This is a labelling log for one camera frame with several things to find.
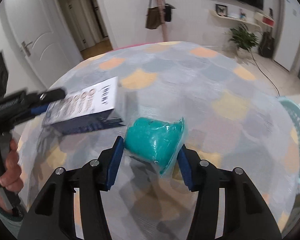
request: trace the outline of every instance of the guitar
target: guitar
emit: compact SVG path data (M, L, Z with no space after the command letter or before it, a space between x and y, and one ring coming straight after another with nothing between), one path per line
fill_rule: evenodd
M270 17L273 17L273 11L270 8ZM261 43L258 47L259 55L266 58L272 58L274 52L274 38L272 37L272 28L262 35Z

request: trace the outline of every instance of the metal screw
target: metal screw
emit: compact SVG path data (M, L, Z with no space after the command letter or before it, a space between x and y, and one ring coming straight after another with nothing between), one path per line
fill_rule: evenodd
M40 96L40 100L42 101L42 100L44 100L44 98L47 96L47 94L46 93L43 93L41 96Z
M64 172L64 169L63 168L57 168L56 169L56 174L57 175L60 175L60 174L62 174Z
M95 166L98 166L98 165L99 165L99 161L98 160L92 160L90 162L90 166L92 166L92 167L95 167Z
M234 172L235 172L236 174L241 175L241 174L243 174L243 169L241 169L241 168L235 168L235 169L234 169Z
M206 161L206 160L201 160L201 161L199 162L199 164L200 164L201 166L203 166L203 167L207 167L207 166L209 165L209 162Z

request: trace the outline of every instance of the tablecloth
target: tablecloth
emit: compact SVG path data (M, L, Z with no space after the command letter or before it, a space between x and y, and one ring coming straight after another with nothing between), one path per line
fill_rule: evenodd
M243 66L189 42L119 49L87 59L53 86L75 92L118 76L126 88L127 112L173 122L184 117L186 146L216 167L242 167L282 230L291 212L299 171L298 138L288 113L262 92L264 83ZM60 136L42 128L44 114L29 122L19 142L20 196L29 208L51 173L83 166L110 148L126 127ZM186 239L197 193L188 191L176 165L160 179L151 166L124 155L114 186L102 192L113 239ZM78 194L77 235L82 237ZM216 236L222 235L220 195Z

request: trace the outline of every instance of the black picture frame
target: black picture frame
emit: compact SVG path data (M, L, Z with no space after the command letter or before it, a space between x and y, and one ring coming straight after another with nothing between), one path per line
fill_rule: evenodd
M216 4L216 13L219 16L228 17L228 6L222 4Z

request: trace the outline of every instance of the potted plant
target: potted plant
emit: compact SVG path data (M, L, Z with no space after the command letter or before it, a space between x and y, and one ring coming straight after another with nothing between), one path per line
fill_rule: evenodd
M230 29L233 41L237 45L237 55L239 58L246 58L254 46L258 45L258 37L248 31L246 25L240 24L238 29Z

